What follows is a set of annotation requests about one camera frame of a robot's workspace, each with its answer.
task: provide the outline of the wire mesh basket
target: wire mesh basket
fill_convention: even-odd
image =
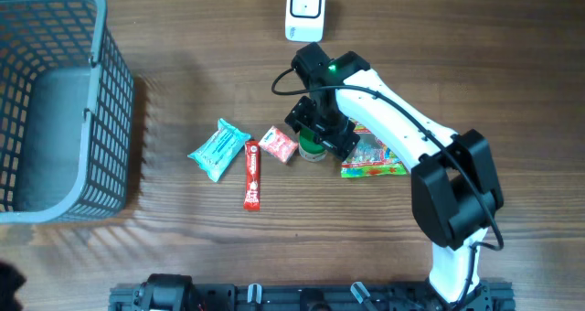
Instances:
[[[100,220],[126,200],[134,86],[106,0],[0,0],[0,223]]]

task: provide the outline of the red candy wrapper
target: red candy wrapper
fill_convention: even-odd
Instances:
[[[248,141],[246,147],[245,210],[260,210],[260,149],[258,141]]]
[[[264,151],[276,156],[284,164],[289,161],[296,148],[299,147],[298,143],[274,126],[262,137],[259,145]]]

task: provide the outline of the snack bag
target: snack bag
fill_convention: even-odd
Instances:
[[[231,160],[251,137],[227,121],[219,119],[218,130],[189,157],[197,161],[212,181],[218,182]]]
[[[360,140],[354,151],[341,164],[341,177],[370,177],[378,175],[407,175],[398,157],[364,125],[356,124],[354,132]]]
[[[276,156],[283,164],[289,161],[296,148],[299,147],[298,143],[274,126],[262,137],[259,145],[264,151]]]
[[[246,142],[245,210],[260,210],[260,148],[257,141]]]

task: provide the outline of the colorful candy bag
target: colorful candy bag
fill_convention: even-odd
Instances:
[[[251,137],[227,121],[219,119],[218,130],[189,157],[197,161],[199,167],[207,172],[212,181],[217,182],[231,160]]]
[[[341,164],[341,177],[370,177],[378,175],[407,175],[398,157],[365,126],[356,124],[354,132],[360,140],[354,151]]]

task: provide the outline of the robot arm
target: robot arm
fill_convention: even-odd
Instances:
[[[489,223],[468,182],[461,175],[448,178],[447,169],[452,164],[445,153],[456,159],[471,178],[471,184],[494,216],[504,200],[487,141],[475,130],[459,135],[418,112],[386,86],[356,53],[329,59],[313,43],[297,52],[291,70],[296,71],[305,88],[311,91],[311,98],[302,97],[285,122],[295,132],[312,131],[315,143],[341,159],[345,159],[359,141],[359,136],[353,133],[355,126],[347,117],[358,120],[384,142],[411,173],[412,212],[433,242],[431,286],[445,302],[456,302],[466,291],[471,270],[469,292],[472,292],[479,283],[475,271],[479,257],[477,252],[470,252],[470,247],[484,238]],[[324,91],[329,86],[339,88]],[[274,92],[286,94],[272,87]],[[357,91],[356,87],[378,93]],[[430,132],[445,151],[441,151],[411,119]]]

